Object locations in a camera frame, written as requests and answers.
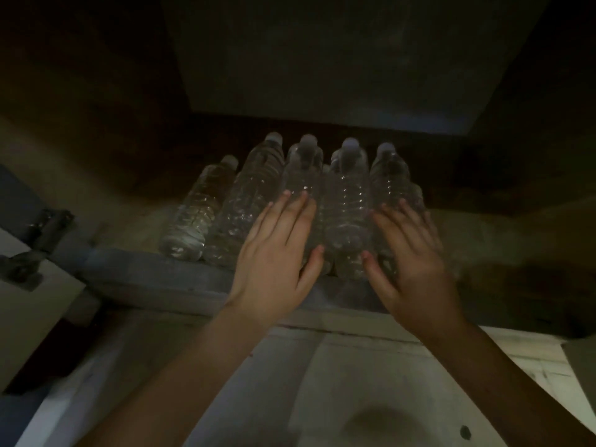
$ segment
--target metal hinge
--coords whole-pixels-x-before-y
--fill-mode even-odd
[[[0,279],[27,291],[35,290],[43,281],[39,265],[54,251],[74,219],[68,210],[42,210],[32,226],[38,234],[31,250],[12,257],[0,255]]]

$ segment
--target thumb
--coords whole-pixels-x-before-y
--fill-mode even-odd
[[[325,263],[323,257],[324,251],[325,248],[322,245],[319,245],[310,252],[308,262],[304,265],[300,279],[298,280],[298,285],[296,285],[296,293],[300,295],[301,298],[306,297],[321,274],[323,264]]]
[[[368,281],[385,308],[391,311],[393,301],[399,297],[398,289],[387,279],[374,255],[368,251],[362,252],[362,266]]]

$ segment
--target floor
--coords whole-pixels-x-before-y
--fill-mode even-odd
[[[325,316],[327,332],[308,323],[274,328],[185,445],[504,445],[438,361],[395,323]],[[53,388],[18,446],[71,445],[205,321],[146,310],[113,313],[103,341]],[[596,417],[560,339],[506,330],[489,334],[596,431]]]

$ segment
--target forearm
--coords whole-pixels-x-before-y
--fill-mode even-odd
[[[226,381],[265,335],[225,307],[151,381],[79,443],[81,446],[182,445]]]
[[[480,328],[465,324],[427,346],[508,445],[596,445],[596,437]]]

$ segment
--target clear plastic bottle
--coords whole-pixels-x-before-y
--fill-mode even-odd
[[[422,189],[410,181],[408,165],[396,152],[395,146],[391,142],[384,142],[377,148],[377,157],[372,164],[370,181],[372,199],[376,208],[387,204],[396,209],[399,200],[404,198],[414,210],[424,211]],[[394,275],[396,266],[393,252],[378,228],[374,232],[374,243],[379,255],[379,263],[385,273]]]
[[[238,253],[255,219],[273,200],[284,168],[282,138],[268,134],[249,153],[207,236],[205,260],[234,269]]]
[[[320,217],[321,197],[323,195],[323,150],[317,146],[317,138],[311,134],[305,134],[299,143],[294,144],[288,151],[286,167],[281,178],[279,193],[289,189],[292,193],[291,199],[307,191],[318,205],[317,217],[313,221],[310,235],[306,242],[302,265],[306,263],[310,252],[323,243],[323,223]],[[322,274],[331,270],[331,264],[325,263]]]
[[[347,138],[333,152],[325,190],[325,243],[333,254],[337,275],[364,278],[361,253],[364,249],[374,253],[371,196],[367,155],[355,138]]]
[[[236,157],[226,155],[221,163],[203,169],[159,242],[161,254],[191,262],[201,258],[205,236],[234,183],[237,167]]]

